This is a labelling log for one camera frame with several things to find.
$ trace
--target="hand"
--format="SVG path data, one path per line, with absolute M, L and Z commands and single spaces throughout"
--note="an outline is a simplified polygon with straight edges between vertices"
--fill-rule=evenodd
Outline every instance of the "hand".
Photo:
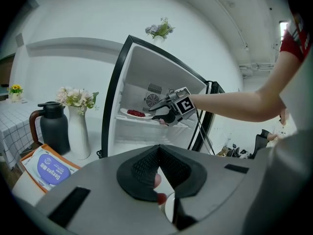
M 156 174 L 155 177 L 155 187 L 156 188 L 159 184 L 161 184 L 162 178 L 159 174 Z M 162 205 L 166 202 L 167 196 L 165 193 L 158 193 L 157 194 L 157 202 L 159 205 Z

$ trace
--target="red sleeve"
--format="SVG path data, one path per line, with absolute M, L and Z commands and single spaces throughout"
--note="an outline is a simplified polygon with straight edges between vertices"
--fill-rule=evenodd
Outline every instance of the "red sleeve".
M 293 39 L 290 33 L 286 30 L 284 38 L 282 40 L 282 45 L 280 46 L 280 51 L 287 51 L 295 55 L 300 62 L 303 61 L 304 56 L 300 49 L 298 43 Z

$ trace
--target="thermos handle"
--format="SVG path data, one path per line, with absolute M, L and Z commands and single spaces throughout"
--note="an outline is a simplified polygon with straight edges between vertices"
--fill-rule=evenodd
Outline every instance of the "thermos handle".
M 43 116 L 44 113 L 45 113 L 44 110 L 34 111 L 29 117 L 29 127 L 30 127 L 31 136 L 33 138 L 33 141 L 38 145 L 43 145 L 43 144 L 38 141 L 35 120 L 37 117 Z

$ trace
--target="flower vase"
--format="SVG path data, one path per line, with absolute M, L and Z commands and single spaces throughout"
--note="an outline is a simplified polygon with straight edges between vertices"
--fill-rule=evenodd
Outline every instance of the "flower vase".
M 164 42 L 164 38 L 161 36 L 155 36 L 153 40 L 153 44 L 157 47 L 160 47 L 161 44 Z
M 15 102 L 19 100 L 21 100 L 21 93 L 12 93 L 11 101 Z
M 75 157 L 79 160 L 86 159 L 90 155 L 86 119 L 84 114 L 80 114 L 80 108 L 69 106 L 68 140 L 69 146 Z

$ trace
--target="white plate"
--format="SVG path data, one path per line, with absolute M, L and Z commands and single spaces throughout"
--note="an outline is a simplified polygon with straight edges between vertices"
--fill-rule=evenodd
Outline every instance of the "white plate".
M 145 115 L 146 115 L 145 117 L 137 117 L 137 116 L 133 116 L 131 114 L 128 114 L 127 113 L 128 110 L 125 109 L 125 108 L 121 108 L 120 111 L 121 111 L 121 113 L 123 113 L 125 115 L 129 115 L 129 116 L 131 116 L 133 118 L 140 118 L 140 119 L 152 119 L 153 118 L 153 116 L 151 116 L 151 114 L 149 114 L 149 113 L 145 113 Z
M 173 222 L 174 201 L 175 201 L 175 192 L 169 195 L 165 202 L 165 215 L 170 222 Z

